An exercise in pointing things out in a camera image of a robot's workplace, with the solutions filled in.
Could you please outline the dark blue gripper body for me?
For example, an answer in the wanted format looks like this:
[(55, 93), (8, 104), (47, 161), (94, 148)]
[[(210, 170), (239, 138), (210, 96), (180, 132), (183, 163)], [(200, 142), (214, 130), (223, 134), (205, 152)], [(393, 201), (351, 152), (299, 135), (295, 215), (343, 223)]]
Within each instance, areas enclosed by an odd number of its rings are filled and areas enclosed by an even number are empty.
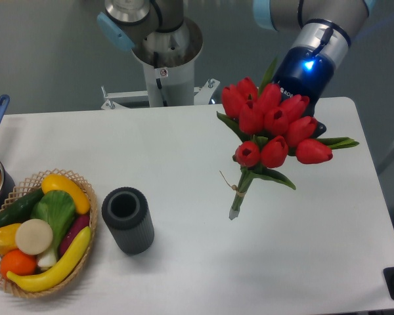
[(303, 115), (314, 116), (315, 105), (334, 74), (334, 65), (321, 54), (311, 56), (306, 47), (289, 50), (273, 75), (273, 83), (282, 88), (282, 98), (308, 96), (309, 104)]

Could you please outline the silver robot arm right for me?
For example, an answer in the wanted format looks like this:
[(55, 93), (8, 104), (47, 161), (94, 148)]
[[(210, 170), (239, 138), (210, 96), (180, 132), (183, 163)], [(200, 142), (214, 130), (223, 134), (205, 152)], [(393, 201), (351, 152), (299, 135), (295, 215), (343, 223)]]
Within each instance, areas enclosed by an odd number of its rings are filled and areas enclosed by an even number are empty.
[(260, 27), (299, 33), (273, 75), (284, 100), (307, 96), (303, 114), (314, 116), (316, 103), (375, 4), (364, 0), (253, 2), (253, 17)]

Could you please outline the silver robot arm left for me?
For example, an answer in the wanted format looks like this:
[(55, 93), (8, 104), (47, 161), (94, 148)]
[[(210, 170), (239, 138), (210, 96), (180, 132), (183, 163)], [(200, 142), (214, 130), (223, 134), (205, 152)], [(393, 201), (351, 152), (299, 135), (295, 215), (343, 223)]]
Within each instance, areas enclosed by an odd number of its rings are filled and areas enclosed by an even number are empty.
[(185, 65), (203, 47), (202, 32), (185, 16), (183, 1), (105, 1), (97, 23), (115, 47), (154, 68)]

